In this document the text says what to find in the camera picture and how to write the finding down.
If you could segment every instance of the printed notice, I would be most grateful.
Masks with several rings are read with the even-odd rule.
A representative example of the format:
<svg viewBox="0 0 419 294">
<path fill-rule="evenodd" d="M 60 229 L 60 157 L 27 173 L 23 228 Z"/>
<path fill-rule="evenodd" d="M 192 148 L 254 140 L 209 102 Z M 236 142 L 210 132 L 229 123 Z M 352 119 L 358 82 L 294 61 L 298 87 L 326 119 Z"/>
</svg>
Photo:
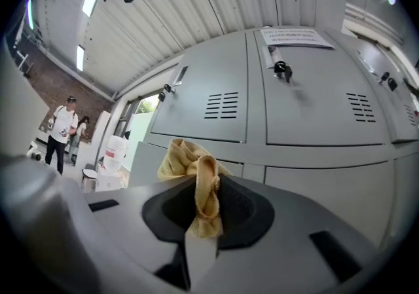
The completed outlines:
<svg viewBox="0 0 419 294">
<path fill-rule="evenodd" d="M 314 29 L 262 29 L 261 32 L 267 45 L 334 48 Z"/>
</svg>

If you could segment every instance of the man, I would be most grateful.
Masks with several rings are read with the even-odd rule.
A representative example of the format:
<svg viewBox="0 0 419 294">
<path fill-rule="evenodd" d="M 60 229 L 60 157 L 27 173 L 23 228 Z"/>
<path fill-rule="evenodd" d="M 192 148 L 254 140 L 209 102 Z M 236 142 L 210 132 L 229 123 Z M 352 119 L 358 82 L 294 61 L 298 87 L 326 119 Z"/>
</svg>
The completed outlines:
<svg viewBox="0 0 419 294">
<path fill-rule="evenodd" d="M 76 132 L 78 117 L 74 112 L 76 98 L 70 96 L 66 105 L 59 106 L 54 112 L 54 126 L 48 138 L 46 146 L 45 162 L 51 163 L 54 151 L 57 151 L 57 170 L 62 175 L 64 165 L 64 149 L 67 145 L 68 136 Z"/>
</svg>

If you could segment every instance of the black pants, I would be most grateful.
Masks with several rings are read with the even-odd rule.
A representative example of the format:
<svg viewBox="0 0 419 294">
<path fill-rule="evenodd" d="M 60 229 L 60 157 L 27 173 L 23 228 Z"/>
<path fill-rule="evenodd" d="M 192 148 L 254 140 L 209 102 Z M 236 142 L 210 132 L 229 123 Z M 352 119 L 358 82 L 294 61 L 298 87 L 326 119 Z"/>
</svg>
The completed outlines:
<svg viewBox="0 0 419 294">
<path fill-rule="evenodd" d="M 60 143 L 56 141 L 53 137 L 48 137 L 48 144 L 46 145 L 46 156 L 45 162 L 49 165 L 51 163 L 52 155 L 54 151 L 57 151 L 57 170 L 61 175 L 63 175 L 63 166 L 64 166 L 64 150 L 66 143 Z"/>
</svg>

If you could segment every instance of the black slot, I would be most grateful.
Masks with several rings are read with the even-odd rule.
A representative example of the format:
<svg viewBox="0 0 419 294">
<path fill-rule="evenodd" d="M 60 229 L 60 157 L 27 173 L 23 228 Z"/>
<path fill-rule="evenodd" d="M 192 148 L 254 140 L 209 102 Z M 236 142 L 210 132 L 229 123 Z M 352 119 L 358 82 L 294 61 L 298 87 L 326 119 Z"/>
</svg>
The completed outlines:
<svg viewBox="0 0 419 294">
<path fill-rule="evenodd" d="M 360 265 L 330 232 L 313 233 L 310 239 L 340 282 L 345 282 L 361 270 Z"/>
<path fill-rule="evenodd" d="M 89 208 L 94 213 L 95 211 L 99 211 L 99 210 L 103 210 L 103 209 L 107 209 L 107 208 L 112 208 L 112 207 L 115 207 L 115 206 L 118 206 L 118 205 L 119 205 L 119 203 L 115 200 L 106 200 L 106 201 L 91 203 L 91 204 L 89 204 Z"/>
</svg>

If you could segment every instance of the floor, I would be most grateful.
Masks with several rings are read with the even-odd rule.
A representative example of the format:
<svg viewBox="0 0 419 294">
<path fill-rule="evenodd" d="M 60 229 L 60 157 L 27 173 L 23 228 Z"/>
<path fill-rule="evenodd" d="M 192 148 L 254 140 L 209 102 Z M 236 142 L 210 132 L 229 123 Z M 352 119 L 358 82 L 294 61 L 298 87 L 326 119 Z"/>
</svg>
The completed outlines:
<svg viewBox="0 0 419 294">
<path fill-rule="evenodd" d="M 40 141 L 36 141 L 35 143 L 38 145 L 39 152 L 41 152 L 43 157 L 45 157 L 45 155 L 46 155 L 46 145 L 44 143 L 41 143 Z M 52 155 L 51 167 L 53 167 L 55 169 L 57 168 L 57 153 L 56 152 L 54 152 L 54 154 Z M 81 181 L 79 181 L 81 173 L 78 170 L 76 170 L 76 167 L 74 167 L 70 163 L 70 159 L 69 159 L 67 153 L 64 155 L 63 176 L 74 179 L 79 183 L 81 182 Z"/>
</svg>

